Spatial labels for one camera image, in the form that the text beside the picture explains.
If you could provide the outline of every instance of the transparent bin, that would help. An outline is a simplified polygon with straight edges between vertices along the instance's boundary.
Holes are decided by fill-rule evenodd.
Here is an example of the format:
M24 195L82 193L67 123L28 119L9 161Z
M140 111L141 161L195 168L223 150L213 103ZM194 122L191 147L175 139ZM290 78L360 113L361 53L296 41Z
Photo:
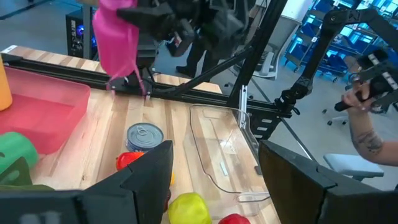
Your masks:
M193 189L213 219L232 213L255 216L269 194L255 170L258 142L249 116L236 109L192 105L184 140Z
M59 150L87 110L90 88L6 67L12 105L0 111L0 134L27 137L39 154Z

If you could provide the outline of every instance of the metal can lid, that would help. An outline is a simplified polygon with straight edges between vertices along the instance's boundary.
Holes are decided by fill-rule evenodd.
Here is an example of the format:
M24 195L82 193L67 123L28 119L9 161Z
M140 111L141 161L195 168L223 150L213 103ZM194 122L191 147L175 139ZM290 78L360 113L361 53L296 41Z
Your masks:
M141 149L152 149L163 141L163 132L149 123L137 123L127 131L127 140Z

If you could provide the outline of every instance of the pink bag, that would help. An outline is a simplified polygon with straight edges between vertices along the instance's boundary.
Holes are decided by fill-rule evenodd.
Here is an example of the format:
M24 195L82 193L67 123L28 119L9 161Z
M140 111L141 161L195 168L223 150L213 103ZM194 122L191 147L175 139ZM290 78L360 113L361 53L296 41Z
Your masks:
M136 6L137 0L99 0L93 27L99 61L110 80L126 77L135 71L144 95L144 85L136 64L139 29L116 15L119 8Z

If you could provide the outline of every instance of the green toy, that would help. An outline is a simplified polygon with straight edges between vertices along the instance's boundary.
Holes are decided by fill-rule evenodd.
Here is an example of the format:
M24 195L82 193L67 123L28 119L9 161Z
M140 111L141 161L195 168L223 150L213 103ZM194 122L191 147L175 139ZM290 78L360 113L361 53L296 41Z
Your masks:
M31 185L29 169L39 155L33 144L19 133L0 135L0 185Z

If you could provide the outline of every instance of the computer tower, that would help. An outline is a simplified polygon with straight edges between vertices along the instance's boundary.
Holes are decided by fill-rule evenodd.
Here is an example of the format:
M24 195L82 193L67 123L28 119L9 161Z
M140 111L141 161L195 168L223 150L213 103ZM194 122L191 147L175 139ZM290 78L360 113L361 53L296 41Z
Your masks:
M67 45L68 45L68 55L74 57L83 58L83 12L81 9L71 12L66 16L66 25L67 25ZM97 54L97 45L95 41L95 37L91 38L91 57L93 59Z

